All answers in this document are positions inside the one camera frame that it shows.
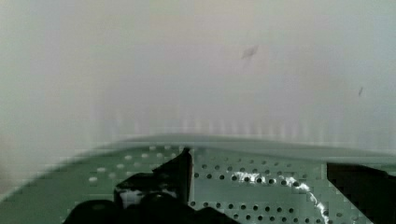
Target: hole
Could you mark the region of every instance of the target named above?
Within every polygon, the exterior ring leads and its hole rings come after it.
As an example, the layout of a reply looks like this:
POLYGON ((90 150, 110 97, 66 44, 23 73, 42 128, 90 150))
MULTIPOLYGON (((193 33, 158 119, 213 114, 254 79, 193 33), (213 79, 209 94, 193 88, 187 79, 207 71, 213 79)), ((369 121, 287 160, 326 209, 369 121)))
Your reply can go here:
POLYGON ((103 210, 104 208, 106 208, 106 206, 102 203, 98 203, 98 204, 94 204, 92 206, 92 210, 103 210))
POLYGON ((96 171, 98 173, 104 173, 106 171, 106 168, 105 167, 99 167, 99 168, 96 169, 96 171))
POLYGON ((98 177, 96 177, 96 176, 91 176, 88 180, 89 180, 91 183, 93 183, 93 182, 98 181, 98 177))
POLYGON ((114 178, 116 178, 116 174, 114 174, 114 173, 108 174, 108 177, 110 179, 114 179, 114 178))

